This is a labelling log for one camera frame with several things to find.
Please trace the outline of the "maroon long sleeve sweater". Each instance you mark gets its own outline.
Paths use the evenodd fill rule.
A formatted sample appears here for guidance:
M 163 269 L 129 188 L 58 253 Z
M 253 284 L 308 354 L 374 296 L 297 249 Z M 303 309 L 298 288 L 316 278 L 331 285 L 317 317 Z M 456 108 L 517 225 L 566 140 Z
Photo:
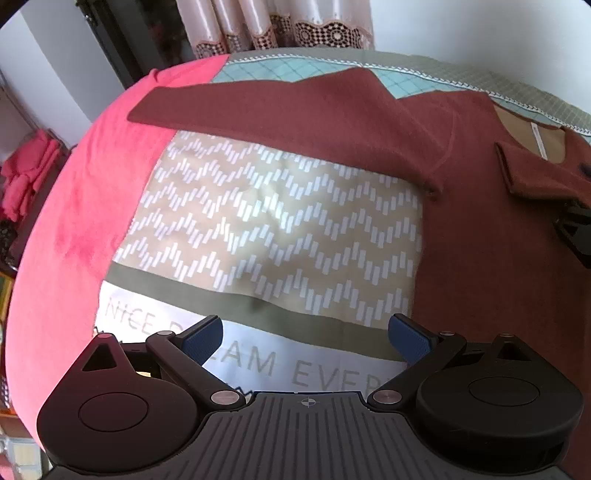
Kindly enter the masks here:
M 472 340 L 509 331 L 590 389 L 590 272 L 555 231 L 588 206 L 589 145 L 562 130 L 560 161 L 509 131 L 478 92 L 397 99 L 370 70 L 294 83 L 157 87 L 134 123 L 245 140 L 420 187 L 414 319 Z

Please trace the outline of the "pink clothes pile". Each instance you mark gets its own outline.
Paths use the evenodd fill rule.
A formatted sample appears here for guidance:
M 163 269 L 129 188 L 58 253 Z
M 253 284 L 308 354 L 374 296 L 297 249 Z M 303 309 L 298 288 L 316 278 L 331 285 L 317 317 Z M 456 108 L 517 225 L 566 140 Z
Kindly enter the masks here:
M 62 154 L 62 145 L 45 130 L 37 130 L 3 163 L 1 218 L 19 223 Z

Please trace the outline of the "patterned beige teal bedspread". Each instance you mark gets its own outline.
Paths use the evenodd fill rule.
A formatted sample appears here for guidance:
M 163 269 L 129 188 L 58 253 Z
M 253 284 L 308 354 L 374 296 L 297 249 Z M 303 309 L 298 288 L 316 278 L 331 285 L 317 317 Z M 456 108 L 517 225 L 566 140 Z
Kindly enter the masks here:
M 562 130 L 590 148 L 588 136 L 491 89 L 370 64 L 234 59 L 211 84 L 294 83 L 352 68 L 372 71 L 397 99 L 486 94 L 509 131 L 551 162 L 563 157 Z M 224 339 L 207 367 L 243 391 L 369 394 L 404 368 L 387 328 L 394 314 L 413 317 L 420 187 L 250 141 L 134 123 L 129 113 L 132 124 L 174 135 L 102 282 L 97 332 L 140 342 L 216 314 Z

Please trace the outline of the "pink bed sheet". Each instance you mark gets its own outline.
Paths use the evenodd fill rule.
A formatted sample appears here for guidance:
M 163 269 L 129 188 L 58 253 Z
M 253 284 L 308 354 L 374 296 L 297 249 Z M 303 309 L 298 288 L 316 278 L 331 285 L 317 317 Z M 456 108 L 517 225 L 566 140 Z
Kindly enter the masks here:
M 43 403 L 93 337 L 101 283 L 174 135 L 132 124 L 128 113 L 156 87 L 211 82 L 226 61 L 151 71 L 103 111 L 58 175 L 26 243 L 7 320 L 10 398 L 31 436 Z

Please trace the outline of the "pink lace curtain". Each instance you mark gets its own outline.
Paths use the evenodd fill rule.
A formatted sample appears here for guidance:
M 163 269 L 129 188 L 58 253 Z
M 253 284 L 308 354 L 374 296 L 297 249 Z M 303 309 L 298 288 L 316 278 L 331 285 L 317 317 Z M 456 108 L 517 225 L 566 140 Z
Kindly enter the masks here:
M 176 6 L 198 59 L 281 47 L 374 47 L 368 1 L 185 0 Z

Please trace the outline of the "dark window frame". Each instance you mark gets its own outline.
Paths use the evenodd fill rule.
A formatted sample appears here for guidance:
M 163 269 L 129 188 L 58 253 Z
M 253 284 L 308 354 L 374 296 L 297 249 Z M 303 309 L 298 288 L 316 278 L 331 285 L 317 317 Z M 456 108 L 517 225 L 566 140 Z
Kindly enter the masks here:
M 78 0 L 122 85 L 195 59 L 174 0 Z

